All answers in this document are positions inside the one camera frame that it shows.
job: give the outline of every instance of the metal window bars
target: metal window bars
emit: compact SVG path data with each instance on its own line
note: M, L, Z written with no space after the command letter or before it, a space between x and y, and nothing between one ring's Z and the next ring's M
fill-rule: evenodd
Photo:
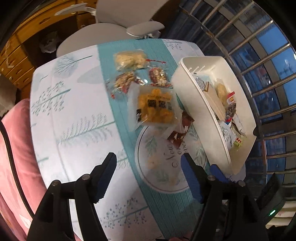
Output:
M248 158L248 160L254 160L254 159L259 159L262 158L263 164L265 165L265 167L267 167L267 159L270 158L279 158L279 157L289 157L289 156L296 156L296 151L292 151L292 152L287 152L287 153L283 153L283 154L278 154L278 155L271 155L268 156L267 155L267 151L266 151L266 140L271 140L271 139L276 139L276 138L280 138L280 137L287 137L290 135L294 135L296 134L296 130L293 131L289 131L289 132L285 132L282 134L276 134L276 135L271 135L271 136L264 136L263 131L262 131L262 119L271 117L271 116L275 116L284 112L288 112L290 110L296 109L296 104L293 104L291 106L282 108L278 111L266 114L266 115L259 115L257 106L253 100L253 97L261 95L267 91L270 91L272 89L275 89L279 86L282 86L283 84L289 82L290 80L296 78L296 73L292 74L282 80L279 80L265 88L263 88L262 90L259 90L255 93L251 93L250 88L248 86L248 83L246 82L246 79L243 77L244 74L252 71L253 69L255 69L256 67L266 63L268 60L272 59L273 57L277 56L278 54L282 53L283 51L285 51L286 49L291 47L291 44L289 42L289 40L287 39L288 43L285 44L284 46L278 48L277 50L275 50L274 52L268 54L267 56L265 56L264 58L262 58L261 60L259 60L257 63L254 63L252 66L250 66L249 68L247 68L244 71L240 71L238 66L235 64L233 58L231 57L231 54L233 54L235 51L237 51L239 48L241 48L244 44L248 43L249 41L251 41L252 39L254 39L258 34L260 34L263 30L265 30L267 27L269 27L271 24L274 23L273 20L268 21L267 23L265 23L263 26L261 26L260 28L258 28L254 33L250 34L248 37L246 37L242 42L240 42L236 47L234 47L231 51L227 51L227 49L224 47L224 45L218 40L218 37L229 27L231 26L235 21L237 21L239 19L239 17L244 14L248 9L250 9L252 6L254 6L256 3L255 2L251 2L249 3L246 7L244 7L239 13L237 13L232 19L229 20L229 22L216 34L214 35L207 27L206 27L206 23L207 21L213 16L213 14L216 11L219 11L219 9L223 6L223 4L226 2L227 0L221 0L219 3L217 3L217 5L213 8L213 10L206 16L206 18L201 22L200 20L198 20L195 16L193 16L193 12L194 10L199 6L199 4L201 4L201 2L203 2L203 0L198 0L196 2L196 4L192 7L192 9L188 12L187 10L183 9L182 7L180 7L181 11L187 15L187 19L191 19L193 21L195 21L196 23L198 23L201 26L201 29L211 38L212 42L214 42L218 48L220 49L220 51L224 54L225 59L228 61L228 63L230 64L230 66L232 67L235 75L237 76L245 94L246 97L248 99L248 102L250 104L250 107L252 109L252 112L254 114L254 119L257 125L257 131L258 131L258 137L257 140L261 141L262 143L262 156L261 157L256 157L256 158ZM194 37L195 34L197 34L198 30L196 30L193 35L192 38ZM254 174L272 174L274 172L268 172L267 170L265 170L264 172L257 172ZM289 170L285 170L285 171L278 171L275 172L276 174L291 174L291 173L296 173L296 169L289 169ZM284 187L286 188L293 188L296 187L296 184L285 184Z

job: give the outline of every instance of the wooden drawer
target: wooden drawer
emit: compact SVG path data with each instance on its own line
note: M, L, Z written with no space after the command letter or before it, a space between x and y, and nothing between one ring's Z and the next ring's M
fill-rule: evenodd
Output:
M7 58L8 61L4 61L0 65L0 72L3 75L7 75L13 68L8 68L7 67L7 62L8 65L13 65L14 67L20 63L25 57L27 57L26 53L22 50L22 47L19 46L15 51L13 51Z
M49 10L41 13L41 14L34 14L30 18L30 21L26 21L25 24L22 24L22 26L17 30L16 34L18 39L21 43L26 41L28 38L36 34L37 32L41 31L42 29L64 19L67 17L72 16L72 14L66 14L66 15L57 15L54 16L54 14L66 7L69 7L71 5L75 4L75 0L67 1L64 3L61 3L55 7L50 8Z
M32 67L26 73L24 73L21 77L19 77L13 84L19 89L22 89L25 85L27 85L32 81L32 76L34 71L35 71L35 68Z
M28 57L26 57L6 75L6 78L9 79L10 82L14 83L19 77L21 77L32 67L33 65L28 60Z
M77 3L83 3L83 2L86 2L88 7L96 8L96 0L78 0L77 1Z
M77 26L81 29L85 26L96 23L96 19L90 13L84 13L77 15Z
M19 41L15 34L13 34L10 39L7 41L6 45L3 47L0 55L0 64L18 47L20 46Z

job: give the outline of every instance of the pink cushion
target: pink cushion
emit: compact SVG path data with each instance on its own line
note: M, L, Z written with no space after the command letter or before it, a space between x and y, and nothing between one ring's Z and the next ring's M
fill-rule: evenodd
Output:
M30 130L30 100L17 103L2 119L8 133L13 158L22 189L35 213L46 187L41 177ZM0 134L0 193L15 219L28 234L32 218L17 190L3 136Z
M1 193L0 193L0 214L4 218L5 222L7 223L7 225L9 226L11 231L13 232L13 234L17 237L17 239L19 241L26 241L27 235L25 234L24 230L17 222L12 211L7 206Z

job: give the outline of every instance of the white plastic basket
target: white plastic basket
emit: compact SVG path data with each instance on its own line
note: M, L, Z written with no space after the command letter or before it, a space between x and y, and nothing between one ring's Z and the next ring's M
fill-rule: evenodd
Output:
M240 148L227 150L214 112L190 73L197 67L196 73L209 75L212 82L219 78L228 92L235 92L237 115L247 136ZM226 60L219 56L182 58L172 76L172 84L186 111L195 120L193 125L210 164L217 164L224 173L239 173L255 142L256 123L243 89Z

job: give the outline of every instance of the table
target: table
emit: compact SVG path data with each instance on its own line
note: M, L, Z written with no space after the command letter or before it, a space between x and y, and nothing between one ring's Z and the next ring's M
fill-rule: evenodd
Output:
M30 97L36 159L48 187L55 179L77 180L114 152L115 173L95 205L106 236L129 241L178 237L194 228L202 208L192 199L178 162L187 151L208 173L209 163L194 129L180 149L159 139L157 128L128 131L127 99L113 100L104 82L116 73L113 54L133 49L166 61L169 77L182 57L203 56L196 44L185 41L122 40L84 48L37 68ZM137 75L148 79L147 70ZM73 200L70 210L73 229L82 238Z

